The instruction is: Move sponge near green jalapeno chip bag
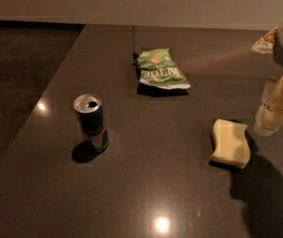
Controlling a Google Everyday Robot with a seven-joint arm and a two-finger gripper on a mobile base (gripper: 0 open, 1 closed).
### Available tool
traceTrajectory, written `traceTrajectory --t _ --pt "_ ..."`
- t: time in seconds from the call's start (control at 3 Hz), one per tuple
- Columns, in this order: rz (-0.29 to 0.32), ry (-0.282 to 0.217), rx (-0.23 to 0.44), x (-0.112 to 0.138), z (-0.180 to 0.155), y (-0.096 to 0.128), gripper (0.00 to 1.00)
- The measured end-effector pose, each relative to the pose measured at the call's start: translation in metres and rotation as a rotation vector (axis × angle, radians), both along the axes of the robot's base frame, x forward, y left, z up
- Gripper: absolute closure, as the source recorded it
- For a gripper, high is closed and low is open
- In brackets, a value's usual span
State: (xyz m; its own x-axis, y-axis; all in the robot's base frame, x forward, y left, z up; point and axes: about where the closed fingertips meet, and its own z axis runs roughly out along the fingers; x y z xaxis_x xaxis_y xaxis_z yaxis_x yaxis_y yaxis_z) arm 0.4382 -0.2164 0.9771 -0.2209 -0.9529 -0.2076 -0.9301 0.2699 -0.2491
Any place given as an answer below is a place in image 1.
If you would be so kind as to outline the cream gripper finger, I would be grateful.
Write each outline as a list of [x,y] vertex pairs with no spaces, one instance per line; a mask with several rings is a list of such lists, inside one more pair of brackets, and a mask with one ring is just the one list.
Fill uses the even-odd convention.
[[261,136],[271,136],[282,126],[283,73],[279,77],[270,76],[266,80],[253,129]]

